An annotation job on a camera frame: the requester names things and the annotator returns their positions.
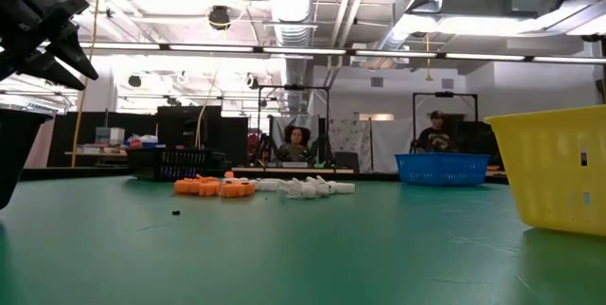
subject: exposed ceiling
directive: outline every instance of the exposed ceiling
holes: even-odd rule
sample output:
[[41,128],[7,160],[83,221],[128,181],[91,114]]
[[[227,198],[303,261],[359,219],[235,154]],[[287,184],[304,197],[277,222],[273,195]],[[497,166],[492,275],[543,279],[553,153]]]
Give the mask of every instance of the exposed ceiling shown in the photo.
[[[89,0],[94,6],[95,0]],[[100,0],[98,42],[136,42],[136,43],[174,43],[174,44],[247,44],[275,45],[272,21],[272,0]],[[313,0],[312,23],[317,26],[312,35],[312,46],[330,45],[334,23],[337,19],[341,0]],[[350,0],[348,11],[355,12],[355,22],[347,34],[345,44],[371,44],[379,41],[393,23],[393,4],[395,0],[360,0],[355,8],[355,0]],[[232,20],[227,31],[217,31],[208,23],[208,14],[213,6],[228,6]],[[80,26],[80,40],[92,41],[94,28],[93,8],[74,19]],[[499,52],[523,54],[562,54],[569,55],[582,49],[582,42],[573,36],[542,37],[506,37],[480,36],[470,34],[451,34],[432,31],[428,37],[409,36],[404,45],[414,50],[448,50],[463,52]],[[221,67],[215,83],[219,93],[248,94],[242,77],[254,74],[264,81],[280,83],[281,59],[209,59],[131,56],[115,57],[120,63],[120,93],[170,93],[202,95],[207,92],[210,81],[218,66]],[[325,64],[315,60],[315,64]],[[411,60],[406,67],[411,70],[424,68],[427,60]],[[459,74],[466,74],[476,65],[460,61],[432,61],[434,68],[455,68]],[[186,72],[187,79],[178,79]],[[171,83],[157,84],[153,91],[145,88],[133,90],[126,82],[128,77],[141,74],[145,77],[161,77]],[[44,86],[44,82],[29,77],[4,81],[2,88],[32,90],[32,84]],[[64,99],[55,99],[64,103]],[[145,107],[153,107],[154,101]]]

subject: black crate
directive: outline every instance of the black crate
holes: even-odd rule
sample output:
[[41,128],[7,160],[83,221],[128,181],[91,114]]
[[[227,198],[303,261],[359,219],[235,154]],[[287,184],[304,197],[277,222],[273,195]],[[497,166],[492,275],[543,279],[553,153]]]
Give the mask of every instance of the black crate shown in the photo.
[[0,209],[15,190],[40,125],[51,116],[0,109]]
[[209,150],[143,148],[127,150],[129,168],[134,177],[154,181],[220,176],[230,167],[224,154]]

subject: blue basket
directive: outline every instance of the blue basket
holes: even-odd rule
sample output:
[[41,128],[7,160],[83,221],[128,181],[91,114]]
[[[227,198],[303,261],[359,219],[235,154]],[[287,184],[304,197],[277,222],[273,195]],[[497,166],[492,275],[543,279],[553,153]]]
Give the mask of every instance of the blue basket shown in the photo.
[[467,153],[396,154],[404,183],[422,186],[478,186],[484,183],[490,156]]

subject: yellow plastic bin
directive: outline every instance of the yellow plastic bin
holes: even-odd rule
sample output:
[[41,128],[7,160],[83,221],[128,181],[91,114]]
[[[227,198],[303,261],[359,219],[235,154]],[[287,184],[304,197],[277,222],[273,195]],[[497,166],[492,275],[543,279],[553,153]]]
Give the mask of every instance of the yellow plastic bin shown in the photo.
[[485,121],[525,224],[606,235],[606,106]]

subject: green table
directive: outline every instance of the green table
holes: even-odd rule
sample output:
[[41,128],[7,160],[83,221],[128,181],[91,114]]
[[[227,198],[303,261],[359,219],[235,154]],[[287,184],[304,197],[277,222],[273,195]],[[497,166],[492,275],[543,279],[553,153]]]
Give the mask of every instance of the green table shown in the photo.
[[601,304],[605,274],[606,240],[530,229],[505,186],[222,200],[113,177],[21,183],[0,211],[2,305]]

